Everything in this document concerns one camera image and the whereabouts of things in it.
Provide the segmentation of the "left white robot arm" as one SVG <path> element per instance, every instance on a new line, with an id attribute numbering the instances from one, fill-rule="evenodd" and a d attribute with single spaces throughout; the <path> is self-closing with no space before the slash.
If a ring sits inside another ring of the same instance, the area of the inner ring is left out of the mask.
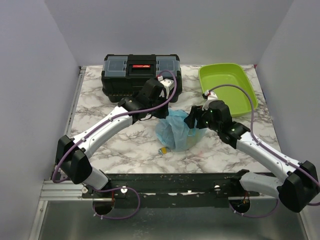
<path id="1" fill-rule="evenodd" d="M 56 174 L 62 170 L 74 184 L 89 185 L 99 197 L 107 197 L 111 191 L 109 178 L 93 167 L 89 159 L 110 138 L 147 115 L 165 118 L 176 83 L 162 76 L 151 78 L 138 93 L 122 98 L 105 118 L 88 130 L 73 138 L 62 136 L 57 143 L 53 181 L 59 182 Z"/>

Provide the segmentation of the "blue plastic bag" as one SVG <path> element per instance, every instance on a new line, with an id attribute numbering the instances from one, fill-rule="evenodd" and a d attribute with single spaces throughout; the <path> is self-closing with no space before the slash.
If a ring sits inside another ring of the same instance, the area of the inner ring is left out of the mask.
<path id="1" fill-rule="evenodd" d="M 196 145 L 205 135 L 206 129 L 189 128 L 184 122 L 188 114 L 183 110 L 168 110 L 168 116 L 155 126 L 155 135 L 167 148 L 183 152 Z"/>

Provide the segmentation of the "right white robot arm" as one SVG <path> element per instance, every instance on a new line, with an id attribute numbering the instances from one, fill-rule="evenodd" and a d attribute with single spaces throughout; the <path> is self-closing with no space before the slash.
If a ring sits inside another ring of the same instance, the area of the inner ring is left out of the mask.
<path id="1" fill-rule="evenodd" d="M 192 106 L 184 122 L 190 129 L 216 132 L 223 143 L 251 156 L 272 172 L 270 177 L 241 171 L 230 183 L 234 195 L 258 192 L 277 198 L 287 209 L 299 213 L 319 194 L 320 184 L 313 163 L 300 162 L 268 146 L 248 127 L 234 121 L 222 100 L 209 101 L 207 106 Z"/>

